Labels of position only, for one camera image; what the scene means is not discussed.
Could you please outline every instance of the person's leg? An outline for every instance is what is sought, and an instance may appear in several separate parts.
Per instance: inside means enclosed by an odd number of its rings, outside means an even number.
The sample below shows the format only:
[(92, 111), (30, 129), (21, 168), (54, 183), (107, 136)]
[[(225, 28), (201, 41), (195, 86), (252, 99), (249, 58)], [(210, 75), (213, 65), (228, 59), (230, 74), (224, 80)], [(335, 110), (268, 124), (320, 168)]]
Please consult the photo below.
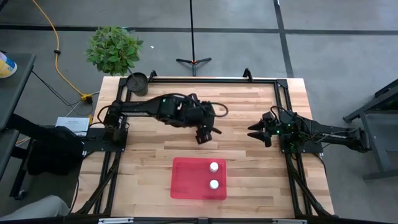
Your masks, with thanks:
[(28, 204), (5, 217), (1, 217), (0, 221), (56, 217), (68, 215), (68, 213), (69, 208), (67, 204), (59, 197), (50, 195), (42, 200)]

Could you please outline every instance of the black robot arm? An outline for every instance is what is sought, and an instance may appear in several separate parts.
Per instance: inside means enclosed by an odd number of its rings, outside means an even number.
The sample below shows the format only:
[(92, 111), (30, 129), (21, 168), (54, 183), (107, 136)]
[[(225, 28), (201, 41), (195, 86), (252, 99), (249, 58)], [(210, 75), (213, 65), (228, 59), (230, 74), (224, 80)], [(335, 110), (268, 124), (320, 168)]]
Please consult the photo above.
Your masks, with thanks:
[[(273, 108), (282, 110), (280, 118), (274, 116)], [(257, 124), (248, 127), (256, 132), (248, 136), (265, 142), (266, 147), (271, 146), (273, 134), (281, 136), (282, 144), (297, 152), (306, 144), (340, 144), (358, 152), (368, 152), (368, 136), (360, 128), (340, 128), (320, 124), (314, 120), (304, 118), (293, 111), (273, 106), (271, 111), (262, 115)]]
[[(194, 93), (188, 96), (171, 93), (140, 102), (114, 101), (109, 106), (103, 123), (109, 130), (108, 136), (114, 139), (120, 127), (120, 117), (153, 117), (176, 128), (197, 127), (196, 140), (198, 144), (203, 144), (212, 140), (212, 131), (221, 134), (220, 130), (213, 127), (214, 119), (219, 115), (215, 114), (212, 104), (199, 101)], [(228, 114), (228, 109), (225, 108), (226, 113), (221, 116)]]

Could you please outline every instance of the tripod stand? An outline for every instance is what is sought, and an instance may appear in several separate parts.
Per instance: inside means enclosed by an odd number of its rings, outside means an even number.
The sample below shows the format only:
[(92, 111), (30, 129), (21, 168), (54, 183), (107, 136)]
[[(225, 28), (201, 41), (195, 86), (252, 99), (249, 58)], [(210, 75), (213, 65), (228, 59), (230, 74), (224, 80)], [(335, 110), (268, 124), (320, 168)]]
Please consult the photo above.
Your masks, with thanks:
[(204, 58), (200, 60), (195, 60), (195, 41), (193, 40), (193, 16), (192, 16), (192, 0), (189, 0), (189, 6), (191, 10), (191, 39), (192, 39), (192, 60), (185, 60), (177, 58), (176, 61), (188, 63), (192, 66), (192, 76), (197, 75), (197, 65), (201, 62), (209, 62), (211, 58)]

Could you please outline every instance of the butcher block tabletop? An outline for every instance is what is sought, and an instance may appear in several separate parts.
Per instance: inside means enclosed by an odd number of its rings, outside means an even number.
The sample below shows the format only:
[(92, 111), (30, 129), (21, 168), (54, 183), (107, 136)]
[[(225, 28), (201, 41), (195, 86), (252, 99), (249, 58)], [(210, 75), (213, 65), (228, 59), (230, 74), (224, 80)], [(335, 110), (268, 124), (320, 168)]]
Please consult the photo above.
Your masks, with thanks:
[[(95, 117), (102, 107), (115, 100), (119, 79), (104, 77)], [(312, 118), (304, 80), (288, 78), (287, 82), (293, 110)], [(258, 122), (263, 113), (276, 105), (273, 85), (178, 83), (176, 77), (176, 83), (150, 83), (146, 96), (133, 95), (131, 101), (149, 100), (166, 93), (196, 93), (199, 100), (225, 104), (229, 114), (215, 118), (215, 127), (223, 133), (212, 133), (212, 141), (198, 145), (196, 128), (174, 128), (154, 118), (129, 118), (126, 150), (122, 153), (114, 192), (113, 217), (294, 217), (285, 157), (280, 152), (277, 136), (272, 137), (272, 147), (264, 147), (263, 142), (247, 136), (248, 126)], [(282, 89), (280, 95), (284, 104)], [(222, 107), (214, 107), (217, 114), (224, 113)], [(83, 161), (74, 211), (80, 209), (97, 188), (103, 157), (103, 152), (94, 152)], [(175, 157), (225, 159), (226, 200), (171, 198)], [(322, 163), (313, 154), (302, 154), (302, 157), (308, 188), (324, 208), (333, 213)], [(108, 188), (104, 192), (102, 207), (106, 204)], [(301, 190), (297, 192), (304, 211)]]

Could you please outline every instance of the yellow cable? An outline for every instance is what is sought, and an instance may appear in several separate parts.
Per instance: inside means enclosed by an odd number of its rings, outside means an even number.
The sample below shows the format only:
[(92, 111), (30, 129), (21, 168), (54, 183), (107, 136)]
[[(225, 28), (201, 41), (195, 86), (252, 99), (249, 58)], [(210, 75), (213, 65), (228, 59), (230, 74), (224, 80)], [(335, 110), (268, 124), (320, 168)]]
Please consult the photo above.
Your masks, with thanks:
[[(54, 25), (52, 24), (52, 22), (51, 22), (51, 20), (50, 20), (50, 18), (46, 15), (46, 13), (43, 11), (43, 9), (36, 3), (36, 1), (35, 0), (32, 0), (32, 2), (39, 8), (39, 10), (42, 12), (42, 14), (45, 16), (45, 18), (48, 20), (48, 22), (50, 23), (50, 25), (51, 25), (51, 27), (52, 27), (52, 29), (54, 30), (54, 33), (55, 33), (55, 37), (57, 38), (57, 51), (59, 51), (60, 50), (60, 39), (59, 39), (59, 37), (58, 37), (58, 33), (57, 33), (57, 30), (55, 30), (55, 27), (54, 27)], [(55, 53), (55, 69), (56, 69), (56, 71), (58, 72), (58, 74), (74, 89), (74, 90), (76, 90), (76, 92), (78, 92), (79, 94), (80, 94), (80, 96), (81, 96), (81, 100), (82, 101), (86, 101), (86, 99), (88, 98), (88, 97), (92, 97), (93, 95), (92, 94), (83, 94), (81, 91), (79, 91), (74, 85), (72, 85), (72, 83), (70, 83), (70, 81), (68, 81), (63, 75), (62, 75), (62, 73), (60, 72), (60, 70), (58, 69), (58, 56), (59, 56), (59, 54), (58, 53)]]

